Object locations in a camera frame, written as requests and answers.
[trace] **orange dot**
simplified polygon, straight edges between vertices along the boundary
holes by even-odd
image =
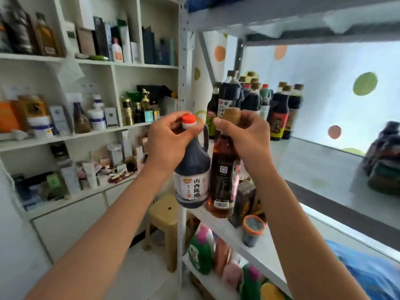
[[[334,140],[339,138],[340,135],[342,134],[342,129],[340,128],[340,126],[337,126],[337,125],[333,125],[333,126],[329,127],[329,129],[327,131],[328,131],[328,135]]]
[[[275,46],[274,59],[281,60],[286,55],[287,45]]]
[[[214,57],[217,62],[225,60],[226,50],[221,45],[218,45],[214,50]]]

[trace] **hand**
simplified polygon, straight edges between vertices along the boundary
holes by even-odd
[[[189,113],[189,111],[175,112],[151,124],[146,166],[149,167],[152,164],[154,168],[157,168],[157,171],[162,171],[166,177],[172,174],[182,161],[186,146],[203,130],[203,125],[197,124],[180,134],[173,132],[181,126],[181,117]]]
[[[270,126],[255,112],[242,111],[239,126],[221,118],[214,118],[214,125],[232,138],[235,149],[251,176],[255,175],[260,162],[273,164],[270,154]]]

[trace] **brown bottle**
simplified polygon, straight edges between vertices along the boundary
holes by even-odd
[[[223,118],[239,124],[239,108],[227,108]],[[206,208],[217,218],[229,218],[233,213],[239,184],[240,158],[231,137],[221,134],[214,145],[211,163],[210,190]]]
[[[58,49],[56,45],[56,40],[54,39],[53,31],[46,24],[46,20],[44,19],[44,14],[37,12],[36,18],[38,21],[36,34],[38,37],[42,55],[57,57]]]

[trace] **pink bottle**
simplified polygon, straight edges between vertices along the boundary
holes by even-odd
[[[242,268],[240,267],[239,264],[236,262],[232,262],[231,264],[228,264],[224,268],[223,272],[223,284],[232,287],[233,289],[236,290],[236,287],[239,284],[240,278],[243,275]]]

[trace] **bottle handle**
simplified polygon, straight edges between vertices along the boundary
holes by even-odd
[[[208,126],[205,124],[203,127],[204,146],[203,150],[208,153]]]

